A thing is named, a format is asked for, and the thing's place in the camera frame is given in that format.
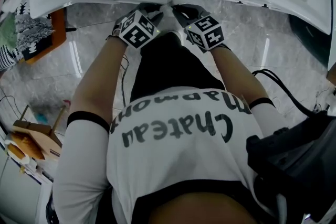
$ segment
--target black sleeve band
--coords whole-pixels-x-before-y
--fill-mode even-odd
[[[69,126],[71,122],[76,121],[76,120],[92,121],[102,126],[107,132],[109,132],[110,130],[109,124],[102,117],[96,114],[93,114],[91,112],[77,111],[77,112],[70,114],[68,118],[67,127]]]
[[[272,106],[275,107],[275,105],[273,104],[273,102],[269,99],[269,98],[266,98],[266,97],[263,97],[263,98],[259,98],[257,99],[256,101],[253,101],[249,107],[250,109],[254,108],[256,105],[259,105],[259,104],[271,104]]]

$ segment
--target white t-shirt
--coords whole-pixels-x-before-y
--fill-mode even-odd
[[[250,110],[216,89],[160,93],[129,104],[109,132],[102,118],[74,114],[54,182],[61,223],[95,223],[109,185],[118,224],[146,223],[155,207],[199,191],[227,194],[256,218],[268,211],[254,194],[246,140],[287,126],[272,104]]]

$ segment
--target wall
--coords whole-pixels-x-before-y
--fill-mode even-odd
[[[0,148],[0,213],[18,224],[34,224],[41,185]]]

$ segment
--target wooden stool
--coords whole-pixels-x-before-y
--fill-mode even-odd
[[[65,106],[59,112],[52,128],[49,125],[23,121],[22,119],[24,118],[27,109],[28,106],[26,106],[21,118],[14,122],[13,131],[28,134],[45,156],[58,159],[61,154],[62,143],[55,135],[55,130],[64,113]]]

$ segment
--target gray tile floor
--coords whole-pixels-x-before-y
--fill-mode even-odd
[[[327,71],[291,32],[286,14],[220,0],[207,0],[201,4],[223,20],[226,44],[249,70],[269,68],[307,108],[313,109],[315,104],[325,107],[325,98],[333,89],[325,78]],[[26,104],[30,105],[31,111],[27,115],[30,121],[35,121],[36,113],[42,113],[52,125],[64,100],[71,100],[76,86],[111,33],[114,21],[133,8],[132,4],[76,4],[68,7],[68,23],[78,30],[68,33],[62,46],[34,65],[21,63],[7,71],[0,80],[0,98],[13,95],[20,112]],[[181,31],[172,12],[167,9],[165,13],[161,28]],[[184,45],[220,79],[212,56],[201,53],[185,38]],[[124,82],[128,101],[141,56],[131,48],[126,54],[130,60]],[[122,69],[114,102],[116,112],[123,108],[121,78]],[[258,75],[258,79],[290,125],[305,119],[274,82],[262,75]],[[17,119],[13,110],[18,114],[13,98],[0,103],[0,118],[7,127],[11,127]],[[66,116],[57,130],[60,134],[64,134],[66,128]]]

